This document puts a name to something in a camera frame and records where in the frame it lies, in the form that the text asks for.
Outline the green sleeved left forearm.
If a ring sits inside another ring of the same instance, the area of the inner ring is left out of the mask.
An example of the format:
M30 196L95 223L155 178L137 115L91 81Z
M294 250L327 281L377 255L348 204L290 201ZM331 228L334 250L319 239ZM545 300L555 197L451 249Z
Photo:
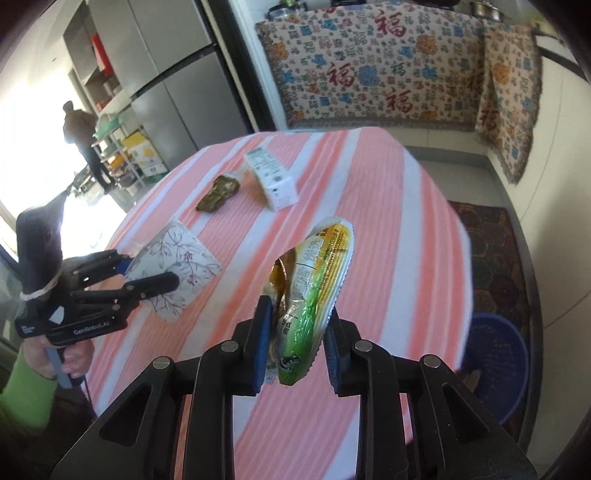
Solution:
M19 350L7 384L1 392L1 432L9 436L37 436L49 424L55 379L36 373Z

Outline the person's left hand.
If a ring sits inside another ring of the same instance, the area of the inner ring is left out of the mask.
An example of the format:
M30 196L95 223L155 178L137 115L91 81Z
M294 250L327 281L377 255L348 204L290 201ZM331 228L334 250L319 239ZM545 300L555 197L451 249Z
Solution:
M26 364L40 376L55 379L57 369L49 357L50 350L53 350L53 346L44 336L25 339L21 345ZM95 348L91 340L67 346L62 353L57 354L60 360L60 371L72 378L85 376L90 371L94 352Z

